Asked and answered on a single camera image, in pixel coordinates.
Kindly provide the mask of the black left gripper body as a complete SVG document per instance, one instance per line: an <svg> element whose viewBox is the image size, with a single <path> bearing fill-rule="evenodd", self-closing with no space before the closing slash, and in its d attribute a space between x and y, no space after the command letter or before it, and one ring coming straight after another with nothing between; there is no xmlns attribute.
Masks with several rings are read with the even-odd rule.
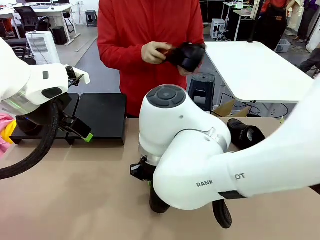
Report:
<svg viewBox="0 0 320 240"><path fill-rule="evenodd" d="M73 98L68 93L64 93L58 96L54 100L54 103L58 108L59 124L69 125L72 122L75 110L75 102L73 101Z"/></svg>

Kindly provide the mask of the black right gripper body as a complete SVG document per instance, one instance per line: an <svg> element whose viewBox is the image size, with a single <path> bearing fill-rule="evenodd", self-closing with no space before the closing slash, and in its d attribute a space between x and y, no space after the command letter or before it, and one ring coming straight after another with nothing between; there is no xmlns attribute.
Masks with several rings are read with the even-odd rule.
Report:
<svg viewBox="0 0 320 240"><path fill-rule="evenodd" d="M152 181L154 166L148 163L146 156L141 157L136 170L136 177L141 181Z"/></svg>

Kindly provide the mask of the person's right hand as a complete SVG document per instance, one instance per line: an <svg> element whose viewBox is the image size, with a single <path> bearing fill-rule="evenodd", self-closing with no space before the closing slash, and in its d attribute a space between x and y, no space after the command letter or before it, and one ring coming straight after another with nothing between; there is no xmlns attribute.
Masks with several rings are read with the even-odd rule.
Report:
<svg viewBox="0 0 320 240"><path fill-rule="evenodd" d="M165 53L173 48L167 42L152 41L142 46L141 58L144 62L152 65L159 65L166 60Z"/></svg>

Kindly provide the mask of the person's left hand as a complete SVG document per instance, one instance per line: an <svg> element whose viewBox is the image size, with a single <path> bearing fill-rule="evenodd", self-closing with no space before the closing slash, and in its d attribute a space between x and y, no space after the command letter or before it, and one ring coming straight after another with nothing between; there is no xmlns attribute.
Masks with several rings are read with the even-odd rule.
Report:
<svg viewBox="0 0 320 240"><path fill-rule="evenodd" d="M188 74L193 74L201 66L205 53L204 43L183 43L179 48L182 60L178 64L179 69Z"/></svg>

